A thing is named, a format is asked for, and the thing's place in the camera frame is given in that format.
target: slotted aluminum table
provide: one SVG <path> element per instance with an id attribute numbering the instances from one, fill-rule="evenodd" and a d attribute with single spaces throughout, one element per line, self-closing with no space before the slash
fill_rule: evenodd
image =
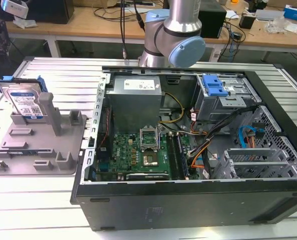
<path id="1" fill-rule="evenodd" d="M 90 118 L 102 66 L 137 66 L 137 61 L 32 58 L 24 61 L 14 76 L 36 78 L 41 75 L 48 91 L 54 94 L 54 106 L 62 114 L 79 109 Z M 197 63 L 193 67 L 255 71 L 297 125 L 297 83 L 284 69 L 271 64 L 211 62 Z M 10 126 L 11 111 L 11 105 L 0 94 L 0 142 Z M 86 143 L 86 140 L 82 142 L 81 150 Z M 297 240 L 297 213 L 275 225 L 93 232 L 80 206 L 70 204 L 73 182 L 74 175 L 0 176 L 0 239 Z"/>

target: blue box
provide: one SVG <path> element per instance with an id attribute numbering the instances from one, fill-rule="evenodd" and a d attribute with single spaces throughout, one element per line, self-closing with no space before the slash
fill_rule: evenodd
<path id="1" fill-rule="evenodd" d="M 284 12 L 284 18 L 297 21 L 297 8 L 292 8 L 290 5 L 286 5 Z"/>

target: motherboard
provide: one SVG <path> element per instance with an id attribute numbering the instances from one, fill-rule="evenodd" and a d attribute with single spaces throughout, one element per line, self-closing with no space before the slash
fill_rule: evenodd
<path id="1" fill-rule="evenodd" d="M 115 134 L 112 157 L 109 160 L 99 161 L 97 173 L 102 177 L 106 175 L 115 178 L 116 176 L 117 180 L 126 180 L 126 178 L 128 180 L 147 180 L 148 177 L 177 178 L 179 169 L 182 169 L 181 166 L 186 165 L 186 157 L 191 149 L 189 137 L 161 133 L 157 138 L 157 150 L 151 148 L 143 150 L 143 144 L 155 144 L 154 135 L 145 134 L 143 136 L 141 138 L 139 133 Z"/>

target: workbench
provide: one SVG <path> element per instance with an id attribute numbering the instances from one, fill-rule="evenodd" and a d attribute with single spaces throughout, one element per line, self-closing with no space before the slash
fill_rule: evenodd
<path id="1" fill-rule="evenodd" d="M 227 1 L 226 8 L 241 14 L 248 6 L 243 0 L 238 4 Z M 119 12 L 106 14 L 105 17 L 119 17 Z M 238 25 L 240 21 L 232 19 L 231 22 Z M 255 20 L 251 30 L 244 29 L 246 40 L 240 45 L 242 50 L 257 50 L 270 52 L 290 52 L 297 53 L 297 34 L 287 32 L 287 34 L 269 34 L 265 32 L 266 22 Z M 68 24 L 53 24 L 37 22 L 38 27 L 22 29 L 12 22 L 7 22 L 7 30 L 11 38 L 20 39 L 40 39 L 46 40 L 51 56 L 61 57 L 58 41 L 81 41 L 81 42 L 105 42 L 121 43 L 121 31 L 119 22 L 111 22 L 94 16 L 91 7 L 75 7 L 75 12 Z M 144 44 L 144 32 L 140 29 L 137 21 L 125 23 L 125 37 L 128 44 Z M 217 62 L 220 52 L 224 49 L 229 40 L 226 29 L 221 31 L 219 38 L 205 38 L 207 48 L 212 48 L 209 58 L 210 62 Z"/>
<path id="2" fill-rule="evenodd" d="M 80 155 L 87 146 L 102 66 L 137 66 L 137 61 L 36 57 L 25 60 L 14 73 L 17 78 L 41 75 L 62 114 L 79 109 L 88 116 Z M 284 69 L 272 64 L 212 62 L 199 62 L 193 68 L 255 71 L 297 125 L 297 83 Z M 11 112 L 11 105 L 0 94 L 0 142 L 12 121 Z M 80 206 L 70 204 L 74 178 L 0 176 L 0 239 L 297 239 L 297 212 L 274 225 L 93 232 Z"/>

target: ram slot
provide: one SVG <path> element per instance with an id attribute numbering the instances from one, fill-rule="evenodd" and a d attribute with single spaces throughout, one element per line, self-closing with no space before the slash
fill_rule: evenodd
<path id="1" fill-rule="evenodd" d="M 167 154 L 169 159 L 169 168 L 172 180 L 179 179 L 178 164 L 176 159 L 176 153 L 174 150 L 173 137 L 166 134 Z"/>
<path id="2" fill-rule="evenodd" d="M 187 177 L 189 175 L 189 170 L 188 170 L 187 160 L 186 160 L 185 154 L 183 152 L 183 148 L 182 148 L 181 137 L 179 135 L 176 136 L 176 141 L 177 141 L 177 147 L 178 147 L 178 151 L 179 151 L 179 160 L 181 162 L 181 169 L 183 171 L 183 176 Z"/>
<path id="3" fill-rule="evenodd" d="M 179 179 L 184 180 L 185 179 L 185 173 L 183 169 L 183 163 L 182 163 L 182 147 L 179 145 L 181 142 L 178 140 L 179 136 L 174 136 L 173 139 L 173 148 L 176 156 L 176 165 L 177 165 L 177 172 Z"/>

